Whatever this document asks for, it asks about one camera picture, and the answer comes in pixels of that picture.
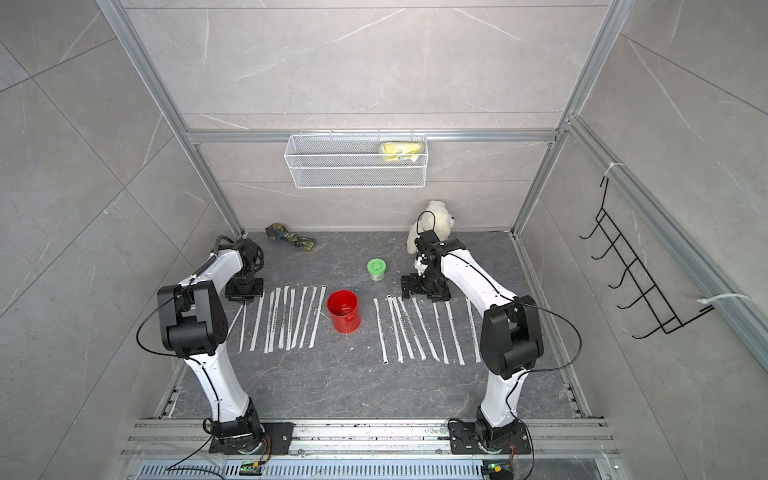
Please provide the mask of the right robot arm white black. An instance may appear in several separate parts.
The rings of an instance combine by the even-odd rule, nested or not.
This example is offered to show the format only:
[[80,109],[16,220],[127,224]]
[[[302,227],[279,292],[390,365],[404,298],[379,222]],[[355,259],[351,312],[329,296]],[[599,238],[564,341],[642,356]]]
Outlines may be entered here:
[[457,239],[441,240],[428,230],[417,234],[413,244],[416,271],[401,278],[404,296],[448,300],[448,284],[453,283],[483,315],[478,348],[489,371],[486,391],[474,432],[458,437],[470,450],[530,453],[531,436],[517,415],[517,404],[526,375],[544,354],[537,305],[493,279]]

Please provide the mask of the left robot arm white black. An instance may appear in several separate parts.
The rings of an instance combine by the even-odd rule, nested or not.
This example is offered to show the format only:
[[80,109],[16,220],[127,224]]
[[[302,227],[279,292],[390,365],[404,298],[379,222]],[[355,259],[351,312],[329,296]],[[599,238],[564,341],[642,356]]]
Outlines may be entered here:
[[217,238],[206,262],[157,292],[161,342],[197,377],[211,408],[204,430],[223,448],[242,454],[266,442],[253,401],[237,380],[227,352],[229,321],[221,301],[256,297],[263,250],[251,239]]

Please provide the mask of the red cup container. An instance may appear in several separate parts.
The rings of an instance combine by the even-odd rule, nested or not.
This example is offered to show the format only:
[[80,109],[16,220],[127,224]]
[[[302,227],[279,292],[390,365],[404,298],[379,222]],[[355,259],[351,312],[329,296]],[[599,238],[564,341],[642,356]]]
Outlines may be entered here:
[[327,299],[326,307],[337,332],[350,334],[360,327],[358,297],[354,292],[349,290],[333,292]]

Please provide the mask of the white straw fifteenth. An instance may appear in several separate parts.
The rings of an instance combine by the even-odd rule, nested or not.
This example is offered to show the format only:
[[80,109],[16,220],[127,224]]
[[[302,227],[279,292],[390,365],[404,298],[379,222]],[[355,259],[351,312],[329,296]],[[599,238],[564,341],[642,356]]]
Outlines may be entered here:
[[265,339],[264,339],[264,347],[263,347],[263,354],[266,355],[270,351],[270,341],[271,341],[271,325],[272,325],[272,310],[274,306],[274,300],[275,300],[275,292],[270,292],[269,295],[269,304],[268,304],[268,310],[267,310],[267,320],[265,324]]

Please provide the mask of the white straw thirteenth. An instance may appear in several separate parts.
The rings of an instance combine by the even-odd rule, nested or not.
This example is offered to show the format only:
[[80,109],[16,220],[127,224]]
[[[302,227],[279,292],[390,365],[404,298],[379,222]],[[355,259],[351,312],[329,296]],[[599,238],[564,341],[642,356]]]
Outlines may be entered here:
[[278,339],[278,349],[284,349],[285,345],[285,324],[286,324],[286,318],[288,314],[288,296],[290,292],[290,286],[286,285],[282,290],[282,303],[281,303],[281,317],[280,317],[280,328],[279,328],[279,339]]

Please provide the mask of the white straw sixteenth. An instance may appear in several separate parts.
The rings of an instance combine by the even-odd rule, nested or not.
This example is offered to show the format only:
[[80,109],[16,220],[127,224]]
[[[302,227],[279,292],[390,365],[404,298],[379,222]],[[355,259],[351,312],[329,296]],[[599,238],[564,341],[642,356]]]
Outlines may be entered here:
[[259,327],[261,324],[261,316],[262,316],[262,309],[263,309],[263,303],[264,303],[264,297],[259,297],[258,300],[258,307],[257,307],[257,313],[256,313],[256,319],[255,324],[252,332],[251,342],[250,342],[250,348],[249,351],[253,352],[256,349],[257,339],[258,339],[258,333],[259,333]]

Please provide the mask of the white straw eighteenth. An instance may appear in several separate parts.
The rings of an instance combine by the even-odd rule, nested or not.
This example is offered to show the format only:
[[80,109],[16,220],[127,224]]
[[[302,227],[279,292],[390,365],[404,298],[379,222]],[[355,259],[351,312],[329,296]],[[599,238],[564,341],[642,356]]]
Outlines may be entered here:
[[242,323],[240,327],[240,339],[239,339],[239,345],[238,345],[238,353],[242,353],[244,349],[244,341],[245,341],[245,330],[247,326],[247,304],[243,303],[242,308]]

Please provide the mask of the white straw fourteenth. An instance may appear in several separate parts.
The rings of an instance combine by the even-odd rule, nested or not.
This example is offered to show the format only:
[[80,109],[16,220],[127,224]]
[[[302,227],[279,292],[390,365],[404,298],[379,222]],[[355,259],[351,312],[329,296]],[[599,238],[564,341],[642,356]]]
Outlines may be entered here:
[[277,287],[274,292],[274,298],[273,298],[272,309],[271,309],[271,320],[270,320],[270,326],[269,326],[269,342],[266,345],[267,353],[271,353],[274,351],[277,316],[279,313],[279,307],[281,302],[280,300],[281,291],[282,289],[280,287]]

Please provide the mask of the white straw eleventh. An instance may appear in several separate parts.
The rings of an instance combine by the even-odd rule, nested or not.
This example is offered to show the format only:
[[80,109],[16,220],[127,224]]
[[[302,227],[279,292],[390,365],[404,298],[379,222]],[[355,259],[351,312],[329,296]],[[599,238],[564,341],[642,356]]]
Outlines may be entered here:
[[303,286],[302,290],[301,290],[301,297],[300,297],[299,308],[298,308],[298,312],[296,313],[296,316],[295,316],[294,330],[293,330],[293,335],[291,337],[291,340],[292,340],[291,341],[291,348],[292,349],[293,348],[297,348],[298,334],[299,334],[299,329],[300,329],[300,326],[301,326],[301,320],[302,320],[302,316],[303,316],[304,302],[305,302],[305,297],[306,297],[307,289],[308,289],[307,286]]

